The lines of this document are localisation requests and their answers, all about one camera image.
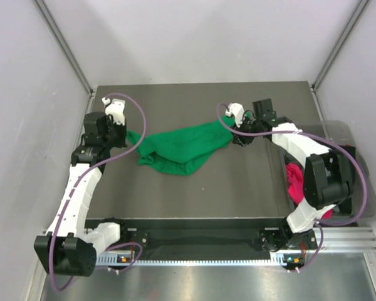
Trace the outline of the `green t-shirt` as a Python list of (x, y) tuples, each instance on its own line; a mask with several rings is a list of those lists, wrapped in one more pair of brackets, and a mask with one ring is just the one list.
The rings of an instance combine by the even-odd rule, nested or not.
[(198, 171), (215, 151), (232, 141), (232, 133), (215, 120), (193, 127), (146, 136), (127, 132), (127, 140), (138, 145), (137, 164), (149, 166), (157, 172), (176, 176), (190, 176)]

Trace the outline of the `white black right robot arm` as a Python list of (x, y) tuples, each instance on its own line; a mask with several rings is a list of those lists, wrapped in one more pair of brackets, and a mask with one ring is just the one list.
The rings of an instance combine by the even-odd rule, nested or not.
[(263, 134), (281, 147), (302, 167), (303, 196), (295, 210), (279, 225), (278, 232), (267, 235), (264, 243), (271, 251), (294, 248), (308, 235), (314, 222), (353, 194), (352, 165), (342, 152), (301, 134), (287, 117), (279, 117), (271, 99), (253, 102), (247, 114), (240, 103), (231, 103), (225, 111), (234, 119), (233, 143), (246, 146), (253, 134)]

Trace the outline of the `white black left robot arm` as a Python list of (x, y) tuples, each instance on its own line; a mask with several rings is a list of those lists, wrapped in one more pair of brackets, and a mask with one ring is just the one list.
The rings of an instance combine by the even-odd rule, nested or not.
[(59, 210), (44, 235), (37, 236), (34, 250), (46, 273), (88, 277), (97, 257), (110, 245), (121, 249), (130, 235), (116, 223), (104, 222), (85, 231), (85, 221), (105, 160), (114, 147), (126, 146), (123, 113), (93, 112), (83, 121), (80, 145), (71, 154), (68, 184)]

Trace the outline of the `pink t-shirt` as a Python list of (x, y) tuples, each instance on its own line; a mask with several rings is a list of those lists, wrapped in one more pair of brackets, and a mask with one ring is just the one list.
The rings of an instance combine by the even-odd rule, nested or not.
[(296, 165), (295, 163), (288, 163), (286, 165), (286, 173), (288, 180), (288, 194), (290, 198), (293, 200), (294, 204), (299, 205), (304, 198), (303, 171), (301, 167)]

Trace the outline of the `clear plastic storage bin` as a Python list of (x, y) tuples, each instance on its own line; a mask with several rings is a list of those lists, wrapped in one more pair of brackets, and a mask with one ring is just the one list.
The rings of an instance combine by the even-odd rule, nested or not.
[[(353, 213), (360, 214), (360, 221), (376, 220), (376, 197), (370, 184), (366, 165), (355, 147), (355, 141), (346, 124), (339, 121), (320, 121), (297, 126), (284, 123), (273, 129), (272, 143), (281, 147), (304, 169), (306, 158), (312, 154), (327, 154), (337, 146), (348, 152), (347, 157), (355, 168), (355, 184), (352, 196)], [(350, 216), (339, 216), (348, 219)]]

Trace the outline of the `black folded t-shirt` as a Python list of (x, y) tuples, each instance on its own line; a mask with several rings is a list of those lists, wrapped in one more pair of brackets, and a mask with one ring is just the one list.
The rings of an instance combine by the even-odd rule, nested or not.
[(352, 196), (353, 196), (353, 185), (355, 184), (355, 168), (347, 156), (344, 156), (347, 167), (345, 168), (345, 180), (347, 184), (350, 185), (352, 189), (347, 199), (340, 202), (336, 207), (333, 208), (333, 216), (351, 216), (353, 213), (352, 208)]

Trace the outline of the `left aluminium corner post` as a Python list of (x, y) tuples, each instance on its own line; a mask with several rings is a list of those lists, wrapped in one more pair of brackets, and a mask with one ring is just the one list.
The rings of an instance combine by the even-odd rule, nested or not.
[(89, 95), (92, 96), (94, 89), (89, 84), (83, 70), (81, 69), (80, 64), (78, 63), (75, 55), (73, 54), (68, 42), (66, 41), (63, 33), (60, 30), (53, 14), (51, 13), (48, 5), (43, 0), (32, 0), (33, 4), (36, 6), (39, 14), (45, 21), (49, 31), (53, 35), (57, 45), (59, 46), (61, 52), (63, 53), (64, 57), (66, 58), (67, 62), (69, 63), (71, 69), (73, 70), (74, 74), (76, 75), (79, 83), (83, 87), (84, 91)]

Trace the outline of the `aluminium corner post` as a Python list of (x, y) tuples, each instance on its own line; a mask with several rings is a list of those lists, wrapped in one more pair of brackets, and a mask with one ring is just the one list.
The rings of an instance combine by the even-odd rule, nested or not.
[(89, 95), (92, 96), (94, 89), (89, 84), (83, 70), (81, 69), (80, 64), (78, 63), (75, 55), (73, 54), (68, 42), (66, 41), (63, 33), (60, 30), (53, 14), (51, 13), (48, 5), (43, 0), (32, 0), (33, 4), (36, 6), (39, 14), (45, 21), (49, 31), (53, 35), (57, 45), (59, 46), (61, 52), (63, 53), (64, 57), (66, 58), (67, 62), (69, 63), (71, 69), (73, 70), (74, 74), (76, 75), (79, 83), (83, 87), (84, 91)]
[(370, 3), (370, 0), (357, 1), (356, 6), (351, 12), (349, 19), (345, 22), (343, 29), (341, 30), (336, 42), (333, 45), (333, 48), (329, 52), (322, 68), (318, 72), (315, 81), (311, 84), (311, 91), (313, 93), (316, 93), (318, 89), (321, 87), (321, 84), (323, 83), (325, 77), (328, 75), (328, 72), (330, 71), (334, 62), (338, 58), (343, 47), (348, 41), (350, 35), (355, 30), (358, 22), (361, 20), (364, 12), (366, 11)]

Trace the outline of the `right aluminium corner post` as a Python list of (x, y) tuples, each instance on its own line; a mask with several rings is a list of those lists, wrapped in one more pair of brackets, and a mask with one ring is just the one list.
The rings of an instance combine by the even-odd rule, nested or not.
[(338, 58), (343, 47), (348, 41), (350, 35), (355, 30), (358, 22), (361, 20), (364, 12), (366, 11), (370, 3), (370, 0), (357, 1), (356, 6), (351, 12), (349, 19), (345, 22), (343, 29), (341, 30), (336, 42), (333, 45), (333, 48), (329, 52), (322, 68), (318, 72), (315, 81), (311, 84), (311, 91), (313, 93), (316, 93), (318, 89), (321, 87), (321, 84), (323, 83), (325, 77), (328, 75), (328, 72), (330, 71), (334, 62)]

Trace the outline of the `aluminium front frame rail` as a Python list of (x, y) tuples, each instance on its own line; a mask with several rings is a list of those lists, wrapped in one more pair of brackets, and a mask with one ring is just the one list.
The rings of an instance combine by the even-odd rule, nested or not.
[[(94, 229), (85, 229), (87, 233)], [(313, 228), (316, 237), (316, 250), (330, 250), (332, 252), (357, 252), (362, 250), (376, 249), (376, 241), (374, 234), (367, 228)], [(134, 241), (124, 242), (116, 241), (111, 244), (105, 251), (118, 250), (132, 246), (134, 248), (142, 248), (143, 246)], [(271, 251), (270, 253), (295, 253), (294, 251)]]

